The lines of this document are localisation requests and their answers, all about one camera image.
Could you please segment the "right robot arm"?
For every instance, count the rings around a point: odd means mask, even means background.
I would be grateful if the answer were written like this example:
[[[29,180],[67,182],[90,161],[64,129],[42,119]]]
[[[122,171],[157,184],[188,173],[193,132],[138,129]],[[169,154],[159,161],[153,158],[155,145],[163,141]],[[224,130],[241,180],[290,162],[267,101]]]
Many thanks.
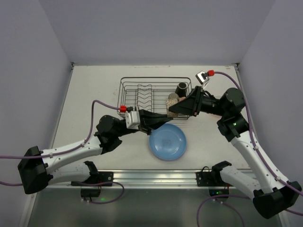
[[[243,156],[255,178],[238,171],[226,161],[214,165],[211,173],[248,196],[258,213],[269,219],[293,206],[302,195],[302,187],[282,174],[264,152],[241,114],[245,106],[240,89],[229,88],[217,99],[196,86],[185,99],[170,106],[169,111],[190,116],[204,112],[221,117],[217,122],[220,133]]]

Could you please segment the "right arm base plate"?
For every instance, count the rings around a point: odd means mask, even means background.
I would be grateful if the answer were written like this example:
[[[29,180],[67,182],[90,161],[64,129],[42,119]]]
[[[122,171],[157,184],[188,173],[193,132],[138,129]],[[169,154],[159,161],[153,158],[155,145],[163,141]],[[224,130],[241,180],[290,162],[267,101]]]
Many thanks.
[[[224,182],[218,170],[213,170],[208,166],[204,166],[202,170],[196,172],[196,184],[198,187],[227,187],[232,186]]]

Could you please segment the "black cup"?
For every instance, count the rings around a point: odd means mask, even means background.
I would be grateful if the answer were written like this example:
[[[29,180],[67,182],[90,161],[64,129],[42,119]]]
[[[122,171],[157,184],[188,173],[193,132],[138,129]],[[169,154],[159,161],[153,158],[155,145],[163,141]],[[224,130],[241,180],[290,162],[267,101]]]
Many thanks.
[[[177,85],[175,93],[179,96],[179,98],[187,96],[187,87],[188,87],[188,84],[185,82],[180,82]]]

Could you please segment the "aluminium rail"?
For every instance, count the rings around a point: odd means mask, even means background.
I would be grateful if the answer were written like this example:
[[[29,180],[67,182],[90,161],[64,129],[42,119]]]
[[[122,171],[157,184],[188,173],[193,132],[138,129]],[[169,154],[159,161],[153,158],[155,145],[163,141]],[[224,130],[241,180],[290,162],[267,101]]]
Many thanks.
[[[239,171],[233,166],[217,167],[213,166],[213,170],[218,170],[222,180],[232,186],[241,189],[251,189],[263,191],[273,191],[274,188],[278,188],[278,181],[269,173],[261,173],[256,175],[256,178],[251,178],[243,172]],[[94,165],[72,166],[62,167],[55,170],[53,173],[47,173],[46,170],[38,170],[32,172],[26,180],[23,180],[23,186],[27,193],[35,193],[43,190],[48,185],[65,182],[84,182],[90,174],[97,172],[98,170]],[[114,179],[117,179],[119,175],[123,175],[123,179],[127,179],[131,183],[148,182],[148,183],[178,183],[185,182],[186,180],[196,178],[195,173],[156,173],[151,171],[140,172],[121,172],[114,174]]]

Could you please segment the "grey-green cup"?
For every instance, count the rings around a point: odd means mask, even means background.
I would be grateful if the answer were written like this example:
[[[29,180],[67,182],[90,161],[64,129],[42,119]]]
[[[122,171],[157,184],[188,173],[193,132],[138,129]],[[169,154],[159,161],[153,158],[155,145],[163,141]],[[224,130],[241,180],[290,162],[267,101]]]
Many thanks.
[[[170,93],[168,99],[176,99],[179,100],[179,96],[176,93]]]

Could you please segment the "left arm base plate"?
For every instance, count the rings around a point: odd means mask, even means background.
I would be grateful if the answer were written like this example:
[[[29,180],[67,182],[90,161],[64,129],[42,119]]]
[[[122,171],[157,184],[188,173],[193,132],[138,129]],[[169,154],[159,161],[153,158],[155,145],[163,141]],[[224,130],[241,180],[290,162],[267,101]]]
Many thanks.
[[[110,171],[97,171],[90,174],[84,182],[72,181],[71,186],[112,186],[114,173]]]

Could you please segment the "blue plate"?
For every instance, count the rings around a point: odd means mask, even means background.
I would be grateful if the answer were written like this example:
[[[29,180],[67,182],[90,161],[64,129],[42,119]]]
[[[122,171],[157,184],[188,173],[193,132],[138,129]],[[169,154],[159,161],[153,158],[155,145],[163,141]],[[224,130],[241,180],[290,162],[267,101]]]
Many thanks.
[[[151,153],[164,161],[175,161],[187,150],[187,139],[184,132],[176,125],[166,123],[149,136],[148,144]]]

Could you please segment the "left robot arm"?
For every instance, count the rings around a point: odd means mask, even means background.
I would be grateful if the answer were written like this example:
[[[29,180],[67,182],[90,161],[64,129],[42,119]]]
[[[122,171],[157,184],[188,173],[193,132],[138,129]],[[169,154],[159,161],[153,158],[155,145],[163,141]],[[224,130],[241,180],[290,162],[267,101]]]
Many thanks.
[[[33,194],[54,183],[97,183],[98,170],[91,161],[77,161],[111,152],[122,144],[120,137],[143,132],[151,135],[172,117],[146,110],[130,111],[124,119],[104,115],[96,125],[96,132],[87,138],[59,148],[40,150],[29,148],[18,172],[25,194]]]

